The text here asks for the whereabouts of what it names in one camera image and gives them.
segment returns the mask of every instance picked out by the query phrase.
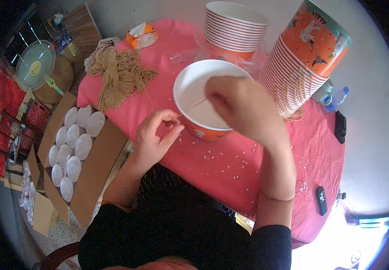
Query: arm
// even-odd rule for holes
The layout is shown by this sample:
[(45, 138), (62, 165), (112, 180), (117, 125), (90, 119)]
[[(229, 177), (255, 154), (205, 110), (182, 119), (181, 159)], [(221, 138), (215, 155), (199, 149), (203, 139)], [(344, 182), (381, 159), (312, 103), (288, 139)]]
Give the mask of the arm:
[[(176, 119), (178, 114), (164, 109), (146, 117), (136, 131), (133, 154), (124, 163), (103, 195), (103, 203), (111, 203), (125, 212), (130, 212), (143, 175), (169, 150), (184, 126)], [(169, 133), (160, 138), (157, 128), (164, 122), (170, 128)]]
[(290, 228), (296, 169), (283, 119), (263, 86), (243, 77), (214, 76), (205, 94), (236, 131), (264, 147), (254, 230), (266, 225)]

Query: paper bowl stack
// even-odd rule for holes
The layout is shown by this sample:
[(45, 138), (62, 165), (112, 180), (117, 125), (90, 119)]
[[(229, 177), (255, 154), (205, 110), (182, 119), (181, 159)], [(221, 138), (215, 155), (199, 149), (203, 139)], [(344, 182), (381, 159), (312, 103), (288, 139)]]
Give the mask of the paper bowl stack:
[(256, 10), (236, 3), (211, 2), (206, 8), (205, 39), (214, 46), (249, 59), (265, 34), (268, 19)]
[(71, 108), (56, 135), (56, 144), (49, 152), (51, 180), (60, 188), (61, 196), (67, 202), (72, 200), (73, 183), (78, 181), (84, 160), (91, 150), (93, 139), (105, 123), (101, 112), (91, 114), (91, 107)]
[(328, 79), (353, 40), (310, 0), (304, 0), (276, 41), (259, 78), (284, 118)]

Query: mug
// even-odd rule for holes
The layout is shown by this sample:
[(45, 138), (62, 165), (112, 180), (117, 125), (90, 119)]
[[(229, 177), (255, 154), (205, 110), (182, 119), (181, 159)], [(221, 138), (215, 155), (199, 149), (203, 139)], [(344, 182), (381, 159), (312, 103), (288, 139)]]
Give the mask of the mug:
[[(316, 92), (314, 92), (313, 95), (311, 95), (311, 98), (314, 101), (316, 101), (324, 106), (329, 105), (332, 101), (332, 94), (331, 94), (332, 87), (333, 87), (332, 81), (331, 81), (331, 79), (328, 79), (324, 84), (322, 84), (321, 87), (319, 87), (318, 90), (316, 90)], [(327, 97), (329, 97), (329, 100), (326, 103), (323, 103), (323, 101)]]

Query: chair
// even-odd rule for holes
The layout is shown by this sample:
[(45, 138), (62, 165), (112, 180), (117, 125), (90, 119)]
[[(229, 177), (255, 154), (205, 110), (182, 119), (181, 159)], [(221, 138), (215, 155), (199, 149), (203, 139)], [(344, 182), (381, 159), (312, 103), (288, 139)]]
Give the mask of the chair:
[(52, 252), (43, 260), (40, 270), (54, 270), (62, 264), (65, 260), (78, 255), (79, 242), (72, 243), (60, 247), (56, 251)]

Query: beige yarn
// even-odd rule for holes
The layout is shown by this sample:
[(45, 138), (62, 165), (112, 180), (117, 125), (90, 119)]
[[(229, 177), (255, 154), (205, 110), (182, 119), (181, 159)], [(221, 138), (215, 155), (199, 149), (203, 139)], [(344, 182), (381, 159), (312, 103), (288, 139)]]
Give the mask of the beige yarn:
[(115, 47), (99, 48), (89, 65), (89, 74), (103, 75), (103, 86), (99, 95), (99, 110), (118, 108), (131, 96), (147, 87), (148, 80), (157, 77), (157, 71), (141, 65), (141, 51), (130, 49), (115, 51)]

